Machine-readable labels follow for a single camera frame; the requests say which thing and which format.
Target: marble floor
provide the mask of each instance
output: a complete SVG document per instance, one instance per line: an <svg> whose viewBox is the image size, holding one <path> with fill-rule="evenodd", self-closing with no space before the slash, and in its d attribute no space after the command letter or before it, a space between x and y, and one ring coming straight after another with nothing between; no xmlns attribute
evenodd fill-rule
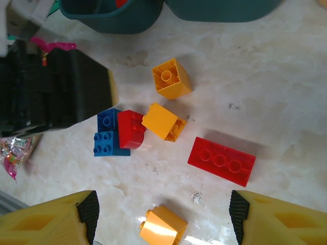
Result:
<svg viewBox="0 0 327 245"><path fill-rule="evenodd" d="M236 245L233 189L327 212L327 11L316 1L285 0L249 23L187 22L164 5L149 30L125 36L57 12L38 36L76 42L111 69L118 109L146 113L157 102L188 124L175 143L147 131L130 157L93 156L95 117L46 133L17 183L0 171L1 190L34 205L95 189L103 245L146 244L139 225L160 204L189 222L181 245ZM173 57L194 91L167 101L155 92L151 68ZM187 164L196 136L256 155L246 188ZM192 201L195 192L200 201Z"/></svg>

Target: candy wrapper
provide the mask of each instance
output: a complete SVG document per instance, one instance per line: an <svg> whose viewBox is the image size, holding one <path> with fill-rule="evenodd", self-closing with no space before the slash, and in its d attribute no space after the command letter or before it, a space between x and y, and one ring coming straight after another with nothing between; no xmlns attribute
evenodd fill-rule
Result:
<svg viewBox="0 0 327 245"><path fill-rule="evenodd" d="M40 140L41 136L30 138L2 138L0 139L0 163L6 172L16 180L17 167L26 162Z"/></svg>

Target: teal container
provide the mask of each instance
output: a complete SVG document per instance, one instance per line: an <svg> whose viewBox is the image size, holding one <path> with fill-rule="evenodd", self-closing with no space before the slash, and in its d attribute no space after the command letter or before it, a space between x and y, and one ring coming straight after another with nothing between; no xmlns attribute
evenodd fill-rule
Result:
<svg viewBox="0 0 327 245"><path fill-rule="evenodd" d="M163 0L128 0L120 8L115 0L59 0L62 14L97 32L136 34L158 19Z"/></svg>
<svg viewBox="0 0 327 245"><path fill-rule="evenodd" d="M165 0L184 20L202 22L248 22L264 17L282 0Z"/></svg>

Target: blue brick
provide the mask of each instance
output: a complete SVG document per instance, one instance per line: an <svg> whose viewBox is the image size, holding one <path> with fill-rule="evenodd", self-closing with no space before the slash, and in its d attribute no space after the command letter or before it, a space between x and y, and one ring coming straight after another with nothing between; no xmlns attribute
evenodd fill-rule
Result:
<svg viewBox="0 0 327 245"><path fill-rule="evenodd" d="M111 108L98 114L98 133L118 131L118 116L120 110Z"/></svg>
<svg viewBox="0 0 327 245"><path fill-rule="evenodd" d="M130 156L130 149L119 148L119 136L116 131L95 133L94 135L94 156Z"/></svg>

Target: black rubber pad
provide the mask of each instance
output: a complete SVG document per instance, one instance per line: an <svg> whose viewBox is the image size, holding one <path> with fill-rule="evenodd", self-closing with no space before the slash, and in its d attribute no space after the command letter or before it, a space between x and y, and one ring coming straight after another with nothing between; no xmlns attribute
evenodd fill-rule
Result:
<svg viewBox="0 0 327 245"><path fill-rule="evenodd" d="M93 244L94 236L99 219L100 205L97 192L93 190L87 198L77 206L78 214L82 223L86 223L86 237L90 245Z"/></svg>
<svg viewBox="0 0 327 245"><path fill-rule="evenodd" d="M231 222L234 226L237 242L239 245L242 244L244 231L243 221L247 219L249 213L250 203L245 200L237 191L231 192L229 215Z"/></svg>

